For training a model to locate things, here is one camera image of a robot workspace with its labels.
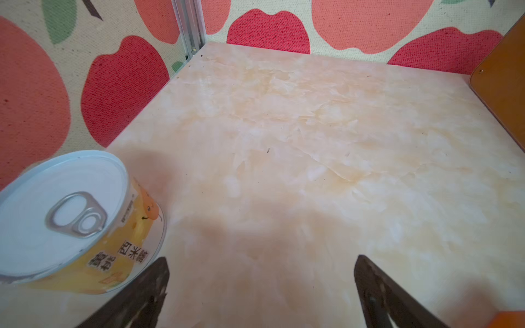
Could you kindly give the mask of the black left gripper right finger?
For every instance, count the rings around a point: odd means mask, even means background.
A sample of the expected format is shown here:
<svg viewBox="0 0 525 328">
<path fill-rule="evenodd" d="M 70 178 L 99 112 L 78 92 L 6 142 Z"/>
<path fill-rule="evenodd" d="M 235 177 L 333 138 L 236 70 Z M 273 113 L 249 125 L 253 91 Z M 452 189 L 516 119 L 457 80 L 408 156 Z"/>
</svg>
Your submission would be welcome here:
<svg viewBox="0 0 525 328">
<path fill-rule="evenodd" d="M 359 255 L 354 279 L 367 327 L 446 327 L 370 258 Z"/>
</svg>

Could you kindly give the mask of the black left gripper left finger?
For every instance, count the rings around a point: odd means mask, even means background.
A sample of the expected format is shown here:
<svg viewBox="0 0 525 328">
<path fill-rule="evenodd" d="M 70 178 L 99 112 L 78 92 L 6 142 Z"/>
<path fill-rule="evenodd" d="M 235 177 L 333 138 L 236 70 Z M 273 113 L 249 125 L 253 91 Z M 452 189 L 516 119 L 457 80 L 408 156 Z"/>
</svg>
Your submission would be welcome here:
<svg viewBox="0 0 525 328">
<path fill-rule="evenodd" d="M 170 271 L 157 258 L 79 327 L 156 327 L 167 296 Z"/>
</svg>

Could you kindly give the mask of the yellow peach tin can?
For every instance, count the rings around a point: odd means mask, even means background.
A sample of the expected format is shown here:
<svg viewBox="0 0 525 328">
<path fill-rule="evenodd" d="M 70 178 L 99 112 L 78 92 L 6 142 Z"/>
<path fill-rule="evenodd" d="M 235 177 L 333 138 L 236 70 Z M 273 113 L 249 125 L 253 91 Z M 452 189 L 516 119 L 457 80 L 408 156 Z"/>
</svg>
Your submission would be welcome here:
<svg viewBox="0 0 525 328">
<path fill-rule="evenodd" d="M 165 231 L 161 207 L 119 158 L 65 154 L 1 192 L 1 283 L 107 293 L 155 260 Z"/>
</svg>

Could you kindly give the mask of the orange block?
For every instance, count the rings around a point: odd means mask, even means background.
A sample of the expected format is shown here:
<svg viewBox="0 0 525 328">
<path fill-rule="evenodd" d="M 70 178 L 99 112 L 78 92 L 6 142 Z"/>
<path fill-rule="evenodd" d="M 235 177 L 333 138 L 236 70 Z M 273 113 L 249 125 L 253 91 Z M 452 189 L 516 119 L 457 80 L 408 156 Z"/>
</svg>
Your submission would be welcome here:
<svg viewBox="0 0 525 328">
<path fill-rule="evenodd" d="M 525 328 L 525 311 L 498 312 L 488 328 Z"/>
</svg>

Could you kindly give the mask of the orange wooden shelf rack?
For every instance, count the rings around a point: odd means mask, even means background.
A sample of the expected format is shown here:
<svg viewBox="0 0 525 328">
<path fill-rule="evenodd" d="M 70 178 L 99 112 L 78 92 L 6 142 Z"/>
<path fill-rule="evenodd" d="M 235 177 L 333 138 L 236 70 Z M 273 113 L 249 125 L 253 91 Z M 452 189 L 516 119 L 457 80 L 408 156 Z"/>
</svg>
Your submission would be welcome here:
<svg viewBox="0 0 525 328">
<path fill-rule="evenodd" d="M 469 86 L 524 149 L 524 17 L 476 67 Z"/>
</svg>

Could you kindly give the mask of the aluminium left corner post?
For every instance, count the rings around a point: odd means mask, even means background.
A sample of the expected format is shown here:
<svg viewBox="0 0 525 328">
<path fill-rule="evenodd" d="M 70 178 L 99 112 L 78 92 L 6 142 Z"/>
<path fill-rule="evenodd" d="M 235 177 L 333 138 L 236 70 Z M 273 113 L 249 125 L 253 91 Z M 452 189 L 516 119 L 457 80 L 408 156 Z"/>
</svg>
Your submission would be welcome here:
<svg viewBox="0 0 525 328">
<path fill-rule="evenodd" d="M 173 0 L 186 60 L 202 49 L 206 43 L 205 20 L 200 0 Z"/>
</svg>

